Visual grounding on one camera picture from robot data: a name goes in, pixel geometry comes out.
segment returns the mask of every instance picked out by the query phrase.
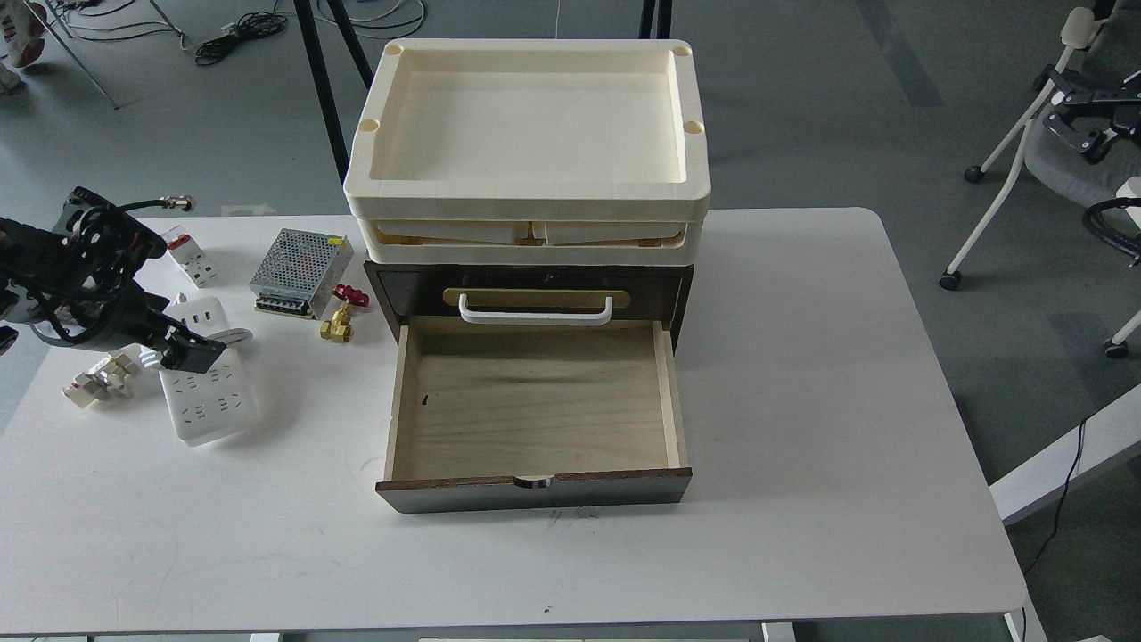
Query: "gray chair seat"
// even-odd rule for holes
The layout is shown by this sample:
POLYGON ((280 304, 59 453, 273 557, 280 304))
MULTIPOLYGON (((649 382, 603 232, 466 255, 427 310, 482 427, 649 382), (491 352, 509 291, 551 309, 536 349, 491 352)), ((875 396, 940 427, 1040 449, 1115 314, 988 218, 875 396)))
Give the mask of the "gray chair seat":
POLYGON ((1082 206, 1108 201, 1133 176, 1141 176, 1141 147, 1132 140, 1118 140, 1098 164, 1090 164, 1074 153, 1038 115, 1026 141, 1026 168, 1043 185, 1082 206))

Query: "white plastic tray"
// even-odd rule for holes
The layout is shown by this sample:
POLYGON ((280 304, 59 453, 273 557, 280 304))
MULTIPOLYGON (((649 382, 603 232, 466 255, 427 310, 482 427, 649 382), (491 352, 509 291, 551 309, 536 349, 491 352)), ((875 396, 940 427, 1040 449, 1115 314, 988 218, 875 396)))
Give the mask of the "white plastic tray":
POLYGON ((687 265, 709 206, 678 40, 397 40, 345 193, 373 260, 687 265))

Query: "white power strip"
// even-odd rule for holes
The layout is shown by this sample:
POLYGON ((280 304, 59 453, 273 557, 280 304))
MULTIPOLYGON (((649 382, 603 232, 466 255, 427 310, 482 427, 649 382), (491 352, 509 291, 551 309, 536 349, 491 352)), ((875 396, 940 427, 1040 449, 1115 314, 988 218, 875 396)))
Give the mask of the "white power strip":
MULTIPOLYGON (((176 302, 164 314, 179 318, 191 331, 209 338, 224 331, 226 315, 215 296, 176 302)), ((160 371, 170 422, 186 446, 201 446, 232 436, 258 421, 258 408, 245 383, 237 350, 226 349, 203 375, 160 371)))

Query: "drawer handle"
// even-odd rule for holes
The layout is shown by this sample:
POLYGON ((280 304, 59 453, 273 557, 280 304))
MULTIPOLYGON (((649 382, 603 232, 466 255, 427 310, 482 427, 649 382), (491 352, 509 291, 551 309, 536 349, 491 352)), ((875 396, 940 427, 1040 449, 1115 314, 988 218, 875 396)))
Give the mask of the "drawer handle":
POLYGON ((578 314, 557 311, 483 311, 468 307, 467 292, 460 294, 460 317, 468 324, 500 326, 605 326, 614 314, 614 296, 606 296, 601 311, 578 314))

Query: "white table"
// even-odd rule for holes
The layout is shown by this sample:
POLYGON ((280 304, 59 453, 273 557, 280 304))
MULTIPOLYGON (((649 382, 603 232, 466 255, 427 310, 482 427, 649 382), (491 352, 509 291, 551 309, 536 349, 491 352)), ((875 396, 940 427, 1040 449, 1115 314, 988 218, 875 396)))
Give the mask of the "white table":
MULTIPOLYGON (((0 633, 791 621, 1026 601, 914 302, 864 209, 711 212, 678 348, 681 504, 400 515, 381 478, 395 343, 252 310, 281 227, 181 222, 220 269, 265 414, 189 449, 156 382, 80 411, 95 353, 51 350, 0 434, 0 633)), ((359 260, 346 281, 364 285, 359 260)), ((172 261, 144 286, 194 287, 172 261)), ((8 373, 6 376, 23 376, 8 373)))

